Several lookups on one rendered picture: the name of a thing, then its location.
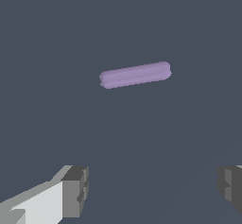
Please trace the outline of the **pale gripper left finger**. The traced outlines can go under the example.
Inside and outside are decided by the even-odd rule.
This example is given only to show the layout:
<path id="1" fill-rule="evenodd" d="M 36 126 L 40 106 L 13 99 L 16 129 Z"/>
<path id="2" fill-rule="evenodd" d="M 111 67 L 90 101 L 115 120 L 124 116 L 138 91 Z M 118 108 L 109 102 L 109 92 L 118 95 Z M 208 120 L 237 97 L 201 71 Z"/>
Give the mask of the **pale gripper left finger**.
<path id="1" fill-rule="evenodd" d="M 50 181 L 0 203 L 0 224 L 59 224 L 80 217 L 89 192 L 89 167 L 65 165 Z"/>

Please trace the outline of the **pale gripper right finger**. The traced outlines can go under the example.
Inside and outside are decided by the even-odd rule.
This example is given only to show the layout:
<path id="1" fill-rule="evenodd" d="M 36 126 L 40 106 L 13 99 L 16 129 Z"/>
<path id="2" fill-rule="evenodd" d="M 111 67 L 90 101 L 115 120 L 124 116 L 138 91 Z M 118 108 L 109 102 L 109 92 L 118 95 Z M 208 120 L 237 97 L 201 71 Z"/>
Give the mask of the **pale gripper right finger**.
<path id="1" fill-rule="evenodd" d="M 219 166 L 216 174 L 219 194 L 242 214 L 242 165 Z"/>

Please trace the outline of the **purple rounded bar object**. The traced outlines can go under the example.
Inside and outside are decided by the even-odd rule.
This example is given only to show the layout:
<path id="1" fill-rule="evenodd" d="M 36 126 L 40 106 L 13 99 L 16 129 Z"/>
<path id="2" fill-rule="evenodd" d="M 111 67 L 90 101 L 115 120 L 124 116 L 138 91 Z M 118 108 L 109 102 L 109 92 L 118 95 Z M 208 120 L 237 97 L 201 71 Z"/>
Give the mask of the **purple rounded bar object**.
<path id="1" fill-rule="evenodd" d="M 105 89 L 119 88 L 141 83 L 168 79 L 172 75 L 166 61 L 104 71 L 100 74 L 100 85 Z"/>

